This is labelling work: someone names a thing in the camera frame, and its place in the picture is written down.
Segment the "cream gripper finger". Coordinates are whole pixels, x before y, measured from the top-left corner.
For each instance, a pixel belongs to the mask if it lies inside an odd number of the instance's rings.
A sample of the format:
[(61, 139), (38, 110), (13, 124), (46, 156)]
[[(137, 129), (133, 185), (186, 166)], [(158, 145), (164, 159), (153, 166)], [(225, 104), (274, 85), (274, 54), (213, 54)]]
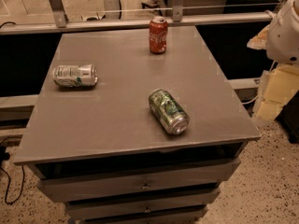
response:
[(283, 107), (299, 91), (299, 66), (279, 64), (271, 72), (263, 73), (255, 103), (255, 116), (274, 120)]

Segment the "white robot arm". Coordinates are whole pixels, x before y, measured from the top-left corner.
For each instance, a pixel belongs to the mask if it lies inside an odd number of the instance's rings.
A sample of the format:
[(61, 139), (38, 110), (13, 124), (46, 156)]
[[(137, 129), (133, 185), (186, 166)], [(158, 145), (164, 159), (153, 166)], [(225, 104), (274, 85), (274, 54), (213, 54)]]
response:
[(274, 120), (299, 91), (299, 0), (288, 0), (271, 20), (266, 55), (278, 66), (268, 73), (255, 116)]

